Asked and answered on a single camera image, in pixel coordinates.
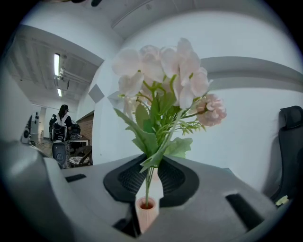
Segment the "artificial flower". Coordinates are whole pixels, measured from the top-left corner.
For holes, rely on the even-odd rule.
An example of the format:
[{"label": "artificial flower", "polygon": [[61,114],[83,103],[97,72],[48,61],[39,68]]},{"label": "artificial flower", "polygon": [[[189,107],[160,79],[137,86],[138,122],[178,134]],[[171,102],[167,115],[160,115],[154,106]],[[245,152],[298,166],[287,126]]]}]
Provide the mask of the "artificial flower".
[{"label": "artificial flower", "polygon": [[161,65],[160,49],[146,45],[139,50],[139,59],[145,79],[162,83],[165,74]]},{"label": "artificial flower", "polygon": [[121,76],[118,82],[121,94],[133,97],[140,91],[144,81],[143,73],[139,72],[140,67],[139,54],[136,50],[123,49],[114,58],[112,69]]},{"label": "artificial flower", "polygon": [[133,120],[133,112],[136,111],[138,106],[138,102],[136,101],[137,97],[124,97],[124,108],[123,113],[127,114],[127,116]]},{"label": "artificial flower", "polygon": [[176,49],[162,48],[161,63],[167,77],[178,77],[174,80],[173,88],[176,104],[179,104],[181,109],[190,108],[195,97],[207,92],[207,71],[200,67],[200,59],[189,40],[181,38]]},{"label": "artificial flower", "polygon": [[223,106],[222,99],[219,99],[215,94],[207,94],[198,103],[197,112],[205,112],[198,114],[199,122],[205,126],[214,126],[220,124],[222,119],[226,117],[226,109]]}]

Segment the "ceiling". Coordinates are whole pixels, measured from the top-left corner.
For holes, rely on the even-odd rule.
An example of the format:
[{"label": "ceiling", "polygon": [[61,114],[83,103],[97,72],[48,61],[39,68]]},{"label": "ceiling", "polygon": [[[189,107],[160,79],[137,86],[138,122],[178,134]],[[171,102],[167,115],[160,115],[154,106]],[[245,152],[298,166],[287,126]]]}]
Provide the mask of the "ceiling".
[{"label": "ceiling", "polygon": [[81,5],[104,14],[113,30],[124,39],[162,18],[195,10],[220,10],[250,15],[289,34],[277,15],[260,0],[102,0],[97,7],[92,7],[91,0],[86,0]]},{"label": "ceiling", "polygon": [[[56,79],[55,53],[60,54],[60,68],[79,78]],[[80,100],[102,62],[101,58],[82,47],[30,26],[21,26],[17,30],[7,57],[8,70],[17,82],[23,82],[19,85],[21,88],[25,87],[24,82],[51,93],[57,93],[60,88],[64,99],[75,102]]]}]

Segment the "black hair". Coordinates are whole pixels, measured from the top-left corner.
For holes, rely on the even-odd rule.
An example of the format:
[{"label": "black hair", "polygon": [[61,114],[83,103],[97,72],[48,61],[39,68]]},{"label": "black hair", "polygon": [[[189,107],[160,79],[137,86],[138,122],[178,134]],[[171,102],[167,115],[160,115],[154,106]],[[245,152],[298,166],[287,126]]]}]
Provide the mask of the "black hair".
[{"label": "black hair", "polygon": [[60,108],[60,110],[59,110],[59,112],[58,112],[59,117],[60,117],[60,120],[62,120],[62,118],[64,117],[64,115],[65,115],[65,110],[68,111],[68,105],[65,105],[65,104],[61,105],[61,108]]}]

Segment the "speaker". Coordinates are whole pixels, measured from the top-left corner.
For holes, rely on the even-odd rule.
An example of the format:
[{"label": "speaker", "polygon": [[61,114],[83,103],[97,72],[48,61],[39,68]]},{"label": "speaker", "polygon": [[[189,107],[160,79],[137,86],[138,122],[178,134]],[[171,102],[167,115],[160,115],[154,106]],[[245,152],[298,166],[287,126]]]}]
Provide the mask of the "speaker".
[{"label": "speaker", "polygon": [[66,159],[65,144],[64,143],[53,143],[52,146],[53,158],[60,164],[64,165]]},{"label": "speaker", "polygon": [[24,131],[23,131],[23,134],[21,136],[21,143],[23,144],[29,144],[29,130],[28,128],[25,128]]}]

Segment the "black slot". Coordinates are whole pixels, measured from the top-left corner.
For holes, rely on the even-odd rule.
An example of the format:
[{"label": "black slot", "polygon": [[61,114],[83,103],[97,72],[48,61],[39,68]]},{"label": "black slot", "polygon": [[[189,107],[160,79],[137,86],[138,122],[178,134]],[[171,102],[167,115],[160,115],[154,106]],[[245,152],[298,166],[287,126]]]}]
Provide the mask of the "black slot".
[{"label": "black slot", "polygon": [[130,204],[126,218],[120,219],[113,227],[131,237],[137,238],[141,235],[134,203]]},{"label": "black slot", "polygon": [[263,222],[264,219],[244,200],[240,194],[231,194],[225,198],[248,230],[253,229]]},{"label": "black slot", "polygon": [[67,182],[74,182],[74,181],[76,181],[76,180],[80,180],[80,179],[82,179],[82,178],[85,178],[86,177],[86,175],[84,175],[84,174],[77,174],[77,175],[74,175],[74,176],[67,176],[67,177],[65,177],[65,179],[66,179],[66,181]]}]

